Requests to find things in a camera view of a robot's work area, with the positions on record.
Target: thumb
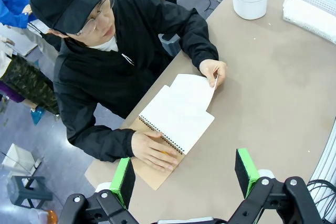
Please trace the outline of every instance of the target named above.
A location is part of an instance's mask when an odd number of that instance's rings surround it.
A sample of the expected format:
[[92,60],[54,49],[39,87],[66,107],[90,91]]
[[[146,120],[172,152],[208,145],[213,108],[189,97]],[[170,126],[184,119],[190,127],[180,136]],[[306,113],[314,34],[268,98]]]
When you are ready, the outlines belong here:
[[214,73],[212,73],[212,71],[208,70],[204,73],[205,77],[208,79],[210,86],[213,87],[215,85],[215,77],[214,77]]
[[162,132],[160,132],[160,131],[147,131],[147,132],[144,132],[144,134],[145,134],[146,136],[149,136],[149,137],[156,137],[156,138],[162,136]]

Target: mouth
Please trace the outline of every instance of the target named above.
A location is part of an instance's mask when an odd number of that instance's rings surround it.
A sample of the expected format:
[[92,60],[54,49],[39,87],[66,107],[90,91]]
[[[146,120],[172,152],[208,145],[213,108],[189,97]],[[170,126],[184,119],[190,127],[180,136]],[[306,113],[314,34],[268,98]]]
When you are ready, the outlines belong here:
[[110,26],[110,28],[107,30],[107,32],[103,35],[103,37],[108,37],[111,36],[112,33],[114,32],[114,26]]

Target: person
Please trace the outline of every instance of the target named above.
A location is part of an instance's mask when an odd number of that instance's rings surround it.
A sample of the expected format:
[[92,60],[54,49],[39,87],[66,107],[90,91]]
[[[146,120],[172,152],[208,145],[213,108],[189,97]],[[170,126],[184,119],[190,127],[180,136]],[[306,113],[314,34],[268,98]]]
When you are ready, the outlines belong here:
[[30,0],[33,13],[62,48],[54,88],[69,142],[102,161],[135,156],[159,169],[173,169],[175,151],[150,137],[160,132],[112,130],[95,125],[97,103],[126,118],[171,62],[158,34],[177,33],[182,49],[210,85],[224,81],[206,21],[195,9],[163,0]]
[[31,42],[36,43],[40,51],[53,64],[58,52],[38,34],[30,31],[28,23],[36,20],[29,6],[29,0],[0,0],[0,23],[20,34],[24,34]]
[[0,90],[13,101],[29,106],[33,113],[41,114],[44,109],[58,115],[52,81],[24,58],[14,55],[6,44],[15,45],[0,35]]

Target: notebook cover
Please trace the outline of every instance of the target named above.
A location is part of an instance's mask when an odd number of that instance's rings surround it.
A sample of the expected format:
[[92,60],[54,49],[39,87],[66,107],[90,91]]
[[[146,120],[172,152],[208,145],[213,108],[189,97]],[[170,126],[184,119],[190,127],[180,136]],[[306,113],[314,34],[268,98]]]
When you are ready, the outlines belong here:
[[[146,132],[151,130],[146,124],[144,124],[139,119],[139,117],[135,119],[135,121],[131,124],[130,128],[140,132]],[[158,143],[169,146],[169,144],[162,138],[152,138],[152,139],[157,141]],[[184,154],[178,153],[176,156],[178,163],[180,163],[184,157],[185,157]],[[132,164],[134,171],[154,190],[157,190],[172,173],[172,171],[170,170],[166,170],[165,172],[156,170],[137,158],[132,159]]]

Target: camouflage pants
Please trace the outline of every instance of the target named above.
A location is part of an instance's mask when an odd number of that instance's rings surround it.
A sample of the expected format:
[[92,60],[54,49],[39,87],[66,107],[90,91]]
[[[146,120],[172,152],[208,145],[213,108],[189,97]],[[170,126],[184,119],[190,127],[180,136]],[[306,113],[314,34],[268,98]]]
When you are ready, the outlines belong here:
[[54,115],[59,114],[52,81],[24,58],[13,55],[0,80],[25,99]]

